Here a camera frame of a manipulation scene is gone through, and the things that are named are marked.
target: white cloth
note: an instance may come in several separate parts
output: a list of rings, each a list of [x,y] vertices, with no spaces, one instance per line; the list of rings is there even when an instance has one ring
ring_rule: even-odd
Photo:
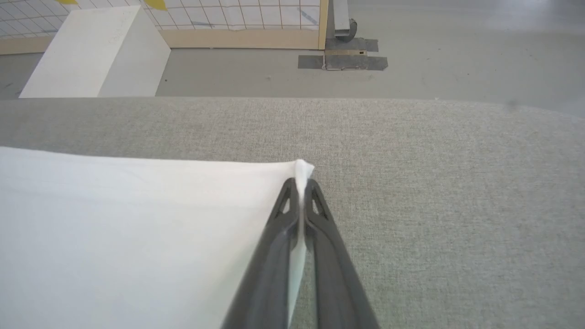
[[[0,148],[0,328],[220,327],[282,184],[312,170]],[[291,315],[304,258],[300,239]]]

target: gray table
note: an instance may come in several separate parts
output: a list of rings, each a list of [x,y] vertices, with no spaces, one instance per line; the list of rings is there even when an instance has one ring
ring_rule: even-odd
[[[0,145],[303,158],[316,166],[382,327],[585,323],[583,119],[445,101],[19,100],[0,102]],[[314,324],[306,269],[295,328]]]

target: grid pattern wall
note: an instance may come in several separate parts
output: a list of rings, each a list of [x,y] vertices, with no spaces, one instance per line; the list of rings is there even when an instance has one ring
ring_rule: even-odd
[[[55,35],[73,10],[131,5],[159,30],[319,29],[319,0],[0,0],[0,39]]]

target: wooden frame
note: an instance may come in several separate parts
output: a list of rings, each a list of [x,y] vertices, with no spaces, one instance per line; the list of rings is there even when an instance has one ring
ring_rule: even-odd
[[[321,0],[319,30],[161,30],[171,48],[325,49],[329,0]],[[43,53],[52,36],[0,40],[0,54]]]

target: gray floor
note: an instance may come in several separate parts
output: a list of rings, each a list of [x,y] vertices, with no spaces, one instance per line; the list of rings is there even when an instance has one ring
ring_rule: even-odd
[[[177,49],[159,96],[415,98],[529,105],[585,117],[585,3],[579,0],[350,0],[358,36],[389,68],[297,69],[295,50]],[[39,54],[0,57],[15,98]]]

